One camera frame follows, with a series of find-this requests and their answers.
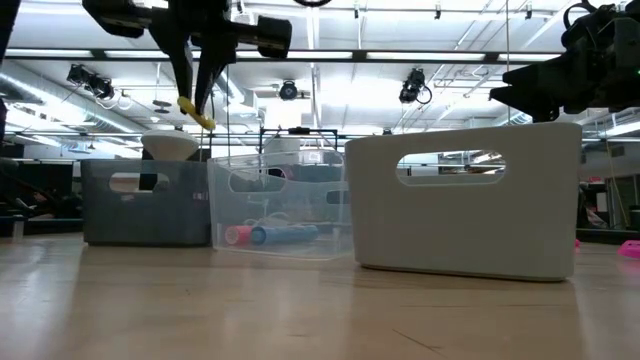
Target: table surface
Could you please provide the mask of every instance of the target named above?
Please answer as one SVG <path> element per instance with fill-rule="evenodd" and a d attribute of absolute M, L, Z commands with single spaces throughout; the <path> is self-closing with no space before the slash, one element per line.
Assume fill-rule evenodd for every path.
<path fill-rule="evenodd" d="M 640 359 L 640 260 L 538 284 L 210 249 L 0 244 L 0 359 Z"/>

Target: security camera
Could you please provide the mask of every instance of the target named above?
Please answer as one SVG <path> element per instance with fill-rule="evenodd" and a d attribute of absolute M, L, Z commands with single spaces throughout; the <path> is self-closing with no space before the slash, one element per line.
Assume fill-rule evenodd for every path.
<path fill-rule="evenodd" d="M 295 100 L 298 97 L 298 88 L 292 80 L 286 80 L 280 87 L 280 98 L 284 101 Z"/>

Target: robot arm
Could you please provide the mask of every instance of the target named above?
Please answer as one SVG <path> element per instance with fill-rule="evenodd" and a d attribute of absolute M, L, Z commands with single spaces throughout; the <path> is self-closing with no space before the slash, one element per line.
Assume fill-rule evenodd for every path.
<path fill-rule="evenodd" d="M 569 11 L 589 12 L 569 24 Z M 579 114 L 587 108 L 610 112 L 640 106 L 640 1 L 595 8 L 588 0 L 564 14 L 566 52 L 540 64 L 504 73 L 509 87 L 491 90 L 491 98 L 533 117 L 554 121 L 560 108 Z"/>
<path fill-rule="evenodd" d="M 230 20 L 231 0 L 168 0 L 168 9 L 139 8 L 132 0 L 83 0 L 82 5 L 109 34 L 138 38 L 144 30 L 169 56 L 183 114 L 207 129 L 215 123 L 203 115 L 215 80 L 236 62 L 239 42 L 258 46 L 262 56 L 286 58 L 291 44 L 291 23 L 259 17 L 257 26 Z M 201 48 L 195 101 L 191 103 L 193 57 L 189 40 Z"/>

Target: plastic container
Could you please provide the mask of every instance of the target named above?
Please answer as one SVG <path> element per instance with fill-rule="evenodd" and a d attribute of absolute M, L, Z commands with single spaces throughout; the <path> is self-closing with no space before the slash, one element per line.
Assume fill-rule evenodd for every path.
<path fill-rule="evenodd" d="M 210 246 L 206 163 L 84 160 L 81 171 L 89 244 Z"/>
<path fill-rule="evenodd" d="M 349 141 L 356 261 L 534 281 L 571 276 L 581 130 L 550 123 Z M 397 174 L 406 155 L 474 149 L 502 154 L 504 173 L 411 182 Z"/>
<path fill-rule="evenodd" d="M 640 259 L 640 240 L 627 240 L 618 249 L 618 255 Z"/>
<path fill-rule="evenodd" d="M 342 154 L 234 156 L 208 166 L 217 250 L 322 260 L 351 252 Z"/>

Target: ceiling light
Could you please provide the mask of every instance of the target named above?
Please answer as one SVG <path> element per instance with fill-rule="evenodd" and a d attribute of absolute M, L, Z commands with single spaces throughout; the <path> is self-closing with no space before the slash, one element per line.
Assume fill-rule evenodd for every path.
<path fill-rule="evenodd" d="M 543 62 L 551 60 L 560 56 L 560 54 L 500 54 L 498 55 L 498 61 L 530 61 L 530 62 Z"/>
<path fill-rule="evenodd" d="M 260 55 L 258 51 L 255 50 L 238 50 L 236 51 L 236 56 L 242 59 L 262 59 L 264 56 Z"/>
<path fill-rule="evenodd" d="M 20 136 L 21 131 L 9 131 L 6 135 Z M 28 131 L 27 135 L 44 135 L 44 136 L 75 136 L 80 135 L 77 132 L 56 132 L 56 131 Z"/>
<path fill-rule="evenodd" d="M 477 158 L 473 159 L 473 163 L 474 164 L 478 164 L 478 163 L 482 163 L 485 161 L 490 161 L 490 160 L 498 160 L 498 159 L 502 159 L 502 155 L 501 154 L 484 154 L 484 155 L 480 155 Z"/>
<path fill-rule="evenodd" d="M 22 135 L 16 135 L 17 138 L 20 139 L 24 139 L 24 140 L 29 140 L 29 141 L 34 141 L 40 144 L 44 144 L 44 145 L 50 145 L 50 146 L 55 146 L 58 147 L 60 146 L 60 143 L 48 138 L 48 137 L 44 137 L 44 136 L 40 136 L 40 135 L 34 135 L 32 137 L 27 137 L 27 136 L 22 136 Z"/>
<path fill-rule="evenodd" d="M 640 138 L 613 138 L 613 139 L 609 139 L 609 142 L 622 142 L 622 143 L 629 143 L 629 142 L 640 142 Z"/>
<path fill-rule="evenodd" d="M 440 60 L 440 61 L 482 61 L 485 54 L 463 52 L 369 52 L 371 60 Z"/>
<path fill-rule="evenodd" d="M 113 59 L 136 58 L 136 59 L 168 59 L 169 56 L 160 50 L 107 50 L 104 52 L 107 57 Z"/>
<path fill-rule="evenodd" d="M 236 56 L 240 59 L 264 59 L 255 50 L 238 50 Z M 323 59 L 323 60 L 342 60 L 351 59 L 353 53 L 351 51 L 289 51 L 287 59 Z"/>
<path fill-rule="evenodd" d="M 627 134 L 627 133 L 638 131 L 638 130 L 640 130 L 640 121 L 624 124 L 624 125 L 618 125 L 611 129 L 600 131 L 599 136 L 603 138 L 608 138 L 611 136 L 618 136 L 618 135 Z"/>
<path fill-rule="evenodd" d="M 89 50 L 7 49 L 6 56 L 92 58 Z"/>
<path fill-rule="evenodd" d="M 289 51 L 288 59 L 351 59 L 351 51 Z"/>
<path fill-rule="evenodd" d="M 45 15 L 87 15 L 87 11 L 77 4 L 38 4 L 35 2 L 23 2 L 18 9 L 19 13 L 45 14 Z"/>
<path fill-rule="evenodd" d="M 169 8 L 169 3 L 164 0 L 144 0 L 142 5 L 146 8 L 154 8 L 154 7 L 158 7 L 162 9 Z"/>
<path fill-rule="evenodd" d="M 93 144 L 96 149 L 110 154 L 118 155 L 124 158 L 140 158 L 142 156 L 138 151 L 106 142 L 96 142 Z"/>

